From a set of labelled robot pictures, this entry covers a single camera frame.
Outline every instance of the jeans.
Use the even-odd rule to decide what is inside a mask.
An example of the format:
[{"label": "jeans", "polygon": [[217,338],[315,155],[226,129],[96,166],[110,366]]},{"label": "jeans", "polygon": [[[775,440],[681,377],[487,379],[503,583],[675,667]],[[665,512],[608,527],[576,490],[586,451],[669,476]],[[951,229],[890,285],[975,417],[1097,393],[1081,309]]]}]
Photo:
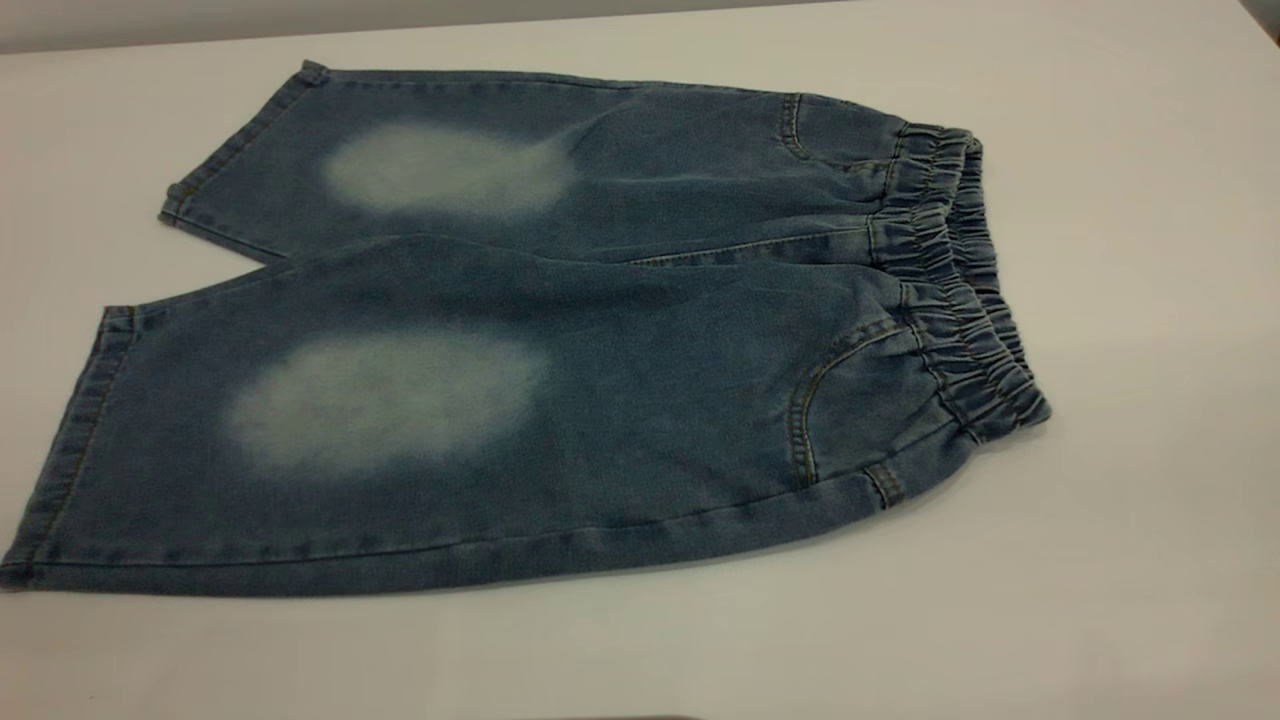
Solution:
[{"label": "jeans", "polygon": [[817,536],[1039,423],[982,146],[804,94],[307,63],[110,306],[0,584],[429,589]]}]

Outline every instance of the white table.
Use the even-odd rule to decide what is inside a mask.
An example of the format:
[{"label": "white table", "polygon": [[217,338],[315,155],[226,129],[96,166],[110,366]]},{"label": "white table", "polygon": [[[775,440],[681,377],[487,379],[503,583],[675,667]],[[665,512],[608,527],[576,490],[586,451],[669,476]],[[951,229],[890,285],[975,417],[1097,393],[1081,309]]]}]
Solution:
[{"label": "white table", "polygon": [[1280,50],[1230,0],[865,0],[0,56],[0,542],[99,306],[302,58],[812,91],[987,146],[1056,407],[927,500],[692,568],[338,600],[0,597],[13,719],[1280,717]]}]

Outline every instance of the seam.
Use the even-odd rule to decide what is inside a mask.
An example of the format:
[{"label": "seam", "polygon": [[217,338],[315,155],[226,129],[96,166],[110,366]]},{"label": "seam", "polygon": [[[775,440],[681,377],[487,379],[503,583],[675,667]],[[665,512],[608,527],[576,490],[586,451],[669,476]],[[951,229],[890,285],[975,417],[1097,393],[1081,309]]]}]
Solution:
[{"label": "seam", "polygon": [[[187,197],[183,197],[182,202],[186,202]],[[232,237],[232,236],[229,236],[227,233],[218,232],[218,231],[215,231],[215,229],[212,229],[212,228],[210,228],[207,225],[202,225],[200,223],[195,223],[195,222],[189,220],[188,218],[184,218],[184,217],[179,215],[178,210],[180,210],[180,209],[182,209],[182,205],[179,204],[179,206],[175,208],[173,211],[161,210],[160,214],[172,218],[173,222],[174,222],[174,227],[177,227],[178,224],[182,224],[182,225],[186,225],[187,228],[197,229],[197,231],[200,231],[202,233],[215,236],[219,240],[225,240],[227,242],[233,242],[236,245],[247,247],[247,249],[250,249],[250,250],[252,250],[255,252],[261,252],[262,255],[270,255],[273,258],[279,258],[282,260],[288,259],[288,255],[282,255],[282,254],[279,254],[279,252],[276,252],[274,250],[268,250],[265,247],[259,247],[257,245],[253,245],[252,242],[247,242],[247,241],[243,241],[243,240],[241,240],[238,237]]]},{"label": "seam", "polygon": [[[380,73],[380,72],[403,72],[403,73],[431,73],[435,70],[352,70],[352,69],[330,69],[329,77],[342,83],[343,90],[360,90],[360,86],[429,86],[429,85],[567,85],[571,87],[588,87],[593,90],[648,90],[650,87],[673,87],[673,88],[690,88],[690,90],[712,90],[717,92],[737,92],[749,95],[778,95],[777,91],[771,90],[753,90],[750,87],[730,87],[724,85],[705,85],[705,83],[689,83],[689,82],[667,82],[667,81],[653,81],[653,79],[636,79],[636,81],[612,81],[612,79],[591,79],[591,78],[521,78],[515,74],[520,70],[440,70],[443,74],[452,73],[475,73],[477,77],[468,78],[422,78],[422,79],[361,79],[358,76],[361,73]],[[489,74],[490,77],[479,77],[483,74]]]},{"label": "seam", "polygon": [[876,247],[876,223],[873,215],[867,215],[867,258],[873,268],[881,268],[879,249]]},{"label": "seam", "polygon": [[[106,409],[106,402],[111,397],[111,391],[115,389],[115,382],[120,378],[120,372],[124,369],[124,361],[133,350],[137,342],[137,315],[132,307],[129,313],[129,345],[120,352],[120,359],[115,363],[115,368],[111,370],[111,379],[106,383],[106,389],[102,391],[102,397],[97,401],[97,406],[93,409],[93,424],[90,425],[88,433],[84,437],[84,442],[81,446],[79,457],[76,459],[76,466],[72,469],[72,477],[67,480],[67,488],[63,491],[63,497],[58,501],[58,507],[50,514],[49,520],[45,523],[45,528],[41,530],[38,539],[31,546],[31,552],[27,555],[23,566],[27,569],[27,575],[33,577],[36,556],[44,550],[45,544],[49,542],[50,536],[52,536],[54,528],[58,527],[59,520],[63,519],[63,514],[67,511],[67,506],[70,505],[72,497],[76,495],[76,487],[79,484],[81,475],[84,473],[84,461],[88,457],[90,447],[93,445],[93,438],[97,437],[97,428],[102,421],[102,411]],[[97,345],[93,348],[93,354],[97,355],[102,350],[102,341],[108,334],[106,318],[102,319],[102,329],[99,332]]]},{"label": "seam", "polygon": [[782,146],[801,160],[813,160],[814,154],[800,142],[800,97],[799,92],[788,92],[782,96],[782,117],[778,126],[778,137]]},{"label": "seam", "polygon": [[787,242],[800,242],[805,240],[819,240],[828,237],[837,237],[841,234],[855,233],[861,228],[836,228],[827,232],[810,233],[810,234],[796,234],[788,237],[774,237],[769,240],[756,240],[754,242],[744,242],[741,245],[730,245],[726,247],[713,247],[710,250],[695,250],[692,252],[676,252],[672,255],[654,255],[652,258],[639,258],[636,260],[627,260],[627,265],[664,265],[673,263],[676,260],[686,260],[690,258],[708,258],[712,255],[719,255],[723,252],[736,252],[740,250],[750,250],[753,247],[765,247],[771,245],[783,245]]},{"label": "seam", "polygon": [[893,506],[893,503],[890,500],[888,489],[881,482],[879,473],[877,471],[878,468],[879,464],[869,465],[865,470],[863,470],[863,474],[867,475],[867,480],[872,484],[873,488],[876,488],[876,492],[881,496],[881,509],[888,510],[890,507]]},{"label": "seam", "polygon": [[800,478],[804,487],[810,487],[819,482],[817,461],[813,452],[813,442],[809,438],[809,407],[813,404],[813,398],[817,395],[818,388],[822,386],[822,380],[826,379],[827,373],[829,373],[836,365],[849,360],[872,343],[892,337],[905,329],[906,328],[895,323],[892,319],[886,319],[854,331],[850,333],[851,336],[861,334],[863,337],[854,342],[852,346],[838,352],[835,357],[827,360],[818,366],[817,370],[810,373],[809,383],[806,386],[801,386],[804,388],[803,396],[796,395],[801,389],[800,387],[796,388],[796,393],[792,393],[791,411],[787,413],[788,424],[791,427],[787,430],[791,438],[792,469],[796,471],[796,475]]}]

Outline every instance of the faded patch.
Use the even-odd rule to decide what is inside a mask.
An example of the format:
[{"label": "faded patch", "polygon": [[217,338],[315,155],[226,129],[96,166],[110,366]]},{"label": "faded patch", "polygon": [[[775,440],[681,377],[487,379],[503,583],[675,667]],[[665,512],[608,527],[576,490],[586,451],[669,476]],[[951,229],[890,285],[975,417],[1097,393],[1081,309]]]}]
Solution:
[{"label": "faded patch", "polygon": [[349,477],[475,452],[527,416],[545,360],[477,332],[305,343],[241,388],[232,437],[264,470]]},{"label": "faded patch", "polygon": [[325,179],[375,213],[435,210],[470,217],[550,208],[573,176],[563,143],[513,142],[422,123],[389,123],[338,147]]}]

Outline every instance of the elastic waistband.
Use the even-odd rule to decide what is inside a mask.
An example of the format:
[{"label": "elastic waistband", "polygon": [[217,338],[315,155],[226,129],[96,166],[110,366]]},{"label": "elastic waistband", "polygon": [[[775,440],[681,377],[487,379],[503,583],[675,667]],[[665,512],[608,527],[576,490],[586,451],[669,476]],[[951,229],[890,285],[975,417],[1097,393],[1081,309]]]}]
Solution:
[{"label": "elastic waistband", "polygon": [[908,123],[872,219],[873,261],[902,282],[902,307],[946,405],[978,442],[1042,423],[982,196],[982,143],[972,133]]}]

